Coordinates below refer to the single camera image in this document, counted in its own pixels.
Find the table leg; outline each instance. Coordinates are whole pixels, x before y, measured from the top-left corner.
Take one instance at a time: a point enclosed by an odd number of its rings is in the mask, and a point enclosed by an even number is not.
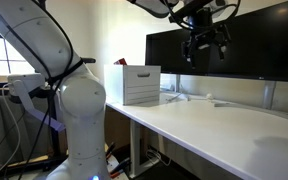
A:
[[[141,125],[134,120],[131,120],[131,171],[130,178],[135,178],[136,176],[142,174],[153,165],[159,162],[158,159],[154,158],[152,161],[147,161],[140,164],[140,127]]]

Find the desk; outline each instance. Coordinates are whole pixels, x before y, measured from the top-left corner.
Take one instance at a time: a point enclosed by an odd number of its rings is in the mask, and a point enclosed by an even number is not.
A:
[[[108,106],[132,119],[131,176],[148,165],[139,167],[139,123],[242,179],[288,179],[287,119],[194,98],[166,103],[167,98],[162,93],[159,102],[129,106],[107,98]]]

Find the box handle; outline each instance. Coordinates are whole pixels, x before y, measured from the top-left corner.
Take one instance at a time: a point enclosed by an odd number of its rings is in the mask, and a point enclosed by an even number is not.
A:
[[[142,78],[142,77],[150,77],[151,73],[139,73],[137,74],[137,77]]]

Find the white box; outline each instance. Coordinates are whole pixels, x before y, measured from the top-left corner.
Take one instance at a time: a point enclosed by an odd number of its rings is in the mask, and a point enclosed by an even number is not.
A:
[[[160,66],[104,66],[106,95],[123,105],[158,100],[160,77]]]

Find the monitor screen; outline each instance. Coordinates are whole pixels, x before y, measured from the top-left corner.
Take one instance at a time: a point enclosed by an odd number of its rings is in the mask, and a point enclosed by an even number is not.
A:
[[[195,69],[182,56],[182,42],[188,41],[190,32],[172,30],[146,36],[145,65],[160,65],[162,73],[206,75],[210,48],[194,51]]]
[[[288,2],[235,17],[232,43],[219,61],[211,46],[209,76],[288,81]]]

